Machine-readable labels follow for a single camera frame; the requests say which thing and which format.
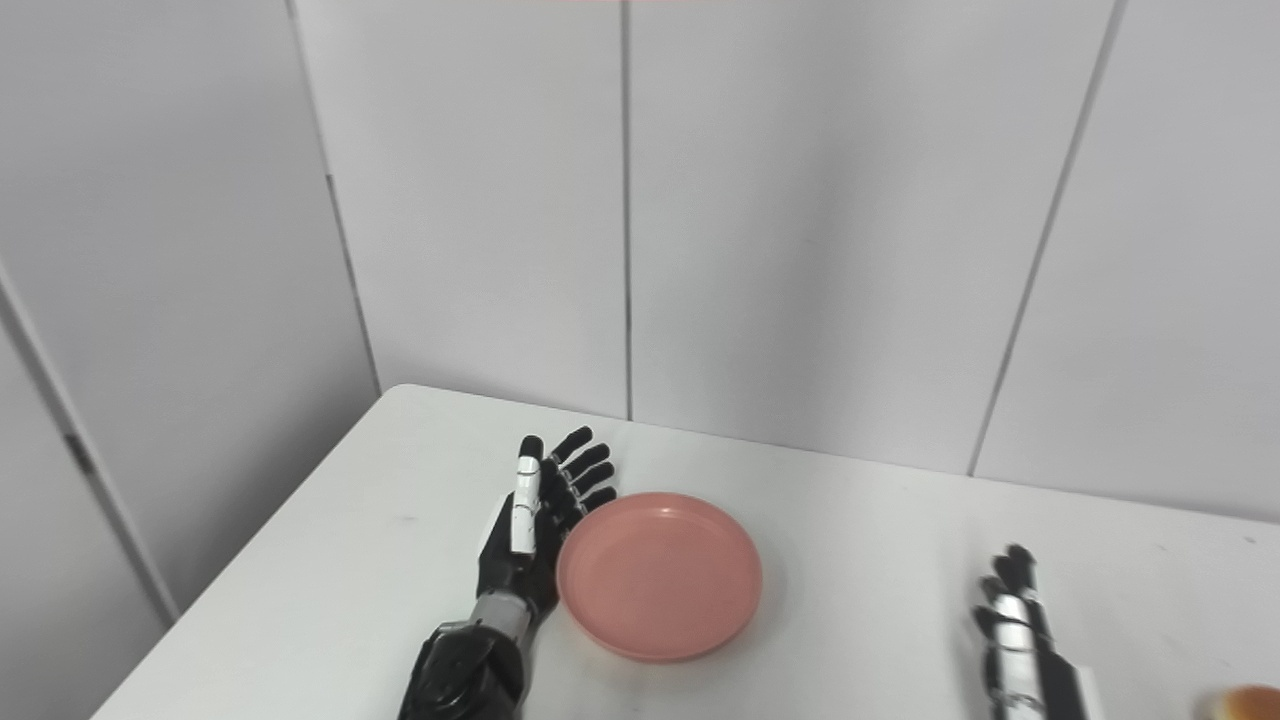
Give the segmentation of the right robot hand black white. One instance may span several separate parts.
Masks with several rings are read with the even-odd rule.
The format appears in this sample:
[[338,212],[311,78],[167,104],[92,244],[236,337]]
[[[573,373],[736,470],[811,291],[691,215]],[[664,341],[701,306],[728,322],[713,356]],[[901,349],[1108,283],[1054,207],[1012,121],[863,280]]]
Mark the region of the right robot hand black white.
[[992,719],[1102,719],[1094,678],[1059,651],[1036,559],[1009,544],[977,582],[970,615],[983,637],[982,679]]

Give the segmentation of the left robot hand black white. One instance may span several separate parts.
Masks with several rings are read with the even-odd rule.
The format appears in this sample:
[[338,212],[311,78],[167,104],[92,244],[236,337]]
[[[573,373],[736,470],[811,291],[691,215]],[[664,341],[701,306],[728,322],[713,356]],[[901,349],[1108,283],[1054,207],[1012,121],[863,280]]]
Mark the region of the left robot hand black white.
[[590,427],[544,450],[524,438],[513,491],[506,496],[479,560],[479,598],[509,594],[539,623],[558,603],[556,569],[570,533],[591,512],[620,497],[611,484],[611,447]]

